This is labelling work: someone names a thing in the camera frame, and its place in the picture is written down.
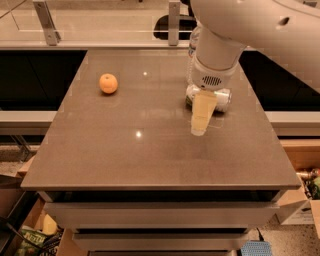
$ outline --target gray tabletop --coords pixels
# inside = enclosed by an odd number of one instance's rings
[[[297,188],[239,68],[232,101],[204,136],[191,134],[186,50],[90,50],[25,177],[26,190]],[[119,88],[101,92],[103,73]]]

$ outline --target table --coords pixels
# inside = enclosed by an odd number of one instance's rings
[[[300,186],[240,67],[228,112],[191,134],[187,58],[88,51],[22,183],[81,248],[228,253]],[[117,77],[116,93],[99,89],[103,73]]]

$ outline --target cardboard box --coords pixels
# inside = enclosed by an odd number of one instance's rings
[[[73,233],[65,229],[60,241],[57,256],[87,256],[88,252],[81,250],[72,240]]]
[[[281,144],[296,170],[320,167],[320,140],[281,140]],[[278,204],[281,224],[315,224],[320,238],[320,200],[309,200],[303,183],[298,190],[285,192]]]
[[[7,218],[23,194],[21,179],[1,175],[0,217]]]
[[[20,170],[17,172],[17,175],[19,177],[24,177],[26,176],[32,162],[33,162],[34,156],[31,157],[26,163],[24,163],[24,165],[20,168]]]
[[[19,170],[19,171],[22,170],[22,175],[19,174],[19,172],[18,172],[17,177],[23,177],[27,173],[32,161],[33,161],[33,158],[31,158],[28,162],[24,163],[24,165]],[[29,212],[23,225],[29,226],[29,227],[34,228],[36,230],[41,229],[41,227],[43,226],[43,217],[44,217],[43,206],[44,206],[44,201],[41,198],[39,198],[36,201],[36,203],[34,204],[34,206],[32,207],[31,211]],[[17,251],[17,249],[19,248],[20,244],[21,244],[21,239],[16,236],[12,240],[8,249],[6,250],[5,256],[14,255],[15,252]]]

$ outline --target floor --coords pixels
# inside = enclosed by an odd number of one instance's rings
[[[31,146],[31,155],[36,154],[39,146]],[[18,147],[0,145],[0,174],[15,176],[22,167],[22,155]],[[317,238],[314,225],[279,225],[274,216],[260,228],[265,241],[271,244],[274,256],[319,256],[320,240]],[[249,233],[250,240],[258,240],[257,230]]]

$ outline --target metal bracket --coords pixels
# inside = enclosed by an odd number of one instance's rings
[[[20,152],[21,152],[20,162],[25,162],[28,156],[31,154],[30,146],[21,135],[11,135],[11,138],[20,148]]]
[[[50,46],[57,45],[61,40],[61,37],[54,26],[46,1],[33,0],[33,5],[37,11],[47,44]]]
[[[179,44],[180,0],[169,0],[168,44]]]

